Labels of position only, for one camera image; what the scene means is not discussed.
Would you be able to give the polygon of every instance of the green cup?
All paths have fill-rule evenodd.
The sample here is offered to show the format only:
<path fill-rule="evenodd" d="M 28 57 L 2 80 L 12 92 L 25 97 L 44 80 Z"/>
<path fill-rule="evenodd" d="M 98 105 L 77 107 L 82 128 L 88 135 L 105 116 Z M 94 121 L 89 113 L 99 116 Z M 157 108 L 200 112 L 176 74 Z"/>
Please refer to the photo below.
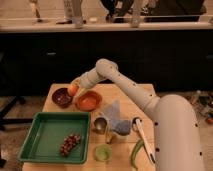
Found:
<path fill-rule="evenodd" d="M 108 144 L 102 144 L 95 148 L 95 158 L 98 161 L 108 161 L 112 153 L 112 149 Z"/>

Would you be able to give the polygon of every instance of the green plastic tray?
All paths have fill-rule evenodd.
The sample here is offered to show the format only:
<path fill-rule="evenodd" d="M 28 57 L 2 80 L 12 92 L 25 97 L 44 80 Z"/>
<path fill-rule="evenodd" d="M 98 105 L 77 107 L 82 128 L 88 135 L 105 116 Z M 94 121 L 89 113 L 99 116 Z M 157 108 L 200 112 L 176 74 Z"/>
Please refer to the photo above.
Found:
<path fill-rule="evenodd" d="M 23 162 L 82 164 L 87 159 L 90 129 L 89 113 L 37 113 L 19 153 Z M 60 155 L 60 146 L 69 134 L 82 139 L 67 157 Z"/>

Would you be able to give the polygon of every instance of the orange bowl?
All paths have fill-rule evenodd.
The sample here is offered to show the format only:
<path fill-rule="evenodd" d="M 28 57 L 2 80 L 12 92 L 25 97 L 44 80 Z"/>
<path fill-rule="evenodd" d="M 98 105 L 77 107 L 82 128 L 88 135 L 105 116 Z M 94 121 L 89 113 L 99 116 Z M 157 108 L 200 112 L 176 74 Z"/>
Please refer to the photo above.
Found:
<path fill-rule="evenodd" d="M 76 107 L 81 111 L 92 111 L 100 106 L 102 97 L 95 91 L 88 91 L 76 101 Z"/>

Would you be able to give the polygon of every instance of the grapes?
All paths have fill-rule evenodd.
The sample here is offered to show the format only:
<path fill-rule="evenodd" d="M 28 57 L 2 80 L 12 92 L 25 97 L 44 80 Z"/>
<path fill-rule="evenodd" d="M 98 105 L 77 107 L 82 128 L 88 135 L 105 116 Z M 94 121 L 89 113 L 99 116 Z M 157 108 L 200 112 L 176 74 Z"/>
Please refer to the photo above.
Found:
<path fill-rule="evenodd" d="M 81 142 L 81 136 L 77 134 L 70 134 L 64 138 L 64 142 L 60 147 L 60 154 L 67 157 L 70 151 Z"/>

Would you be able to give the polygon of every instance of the black cabinet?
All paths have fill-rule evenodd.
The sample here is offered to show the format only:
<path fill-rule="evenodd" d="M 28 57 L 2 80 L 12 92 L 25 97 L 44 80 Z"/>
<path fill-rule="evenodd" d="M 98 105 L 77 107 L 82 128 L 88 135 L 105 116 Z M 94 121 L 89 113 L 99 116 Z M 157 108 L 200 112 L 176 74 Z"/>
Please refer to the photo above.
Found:
<path fill-rule="evenodd" d="M 69 83 L 100 58 L 157 91 L 213 88 L 213 30 L 0 34 L 0 40 L 4 67 L 26 95 L 47 94 L 52 83 Z"/>

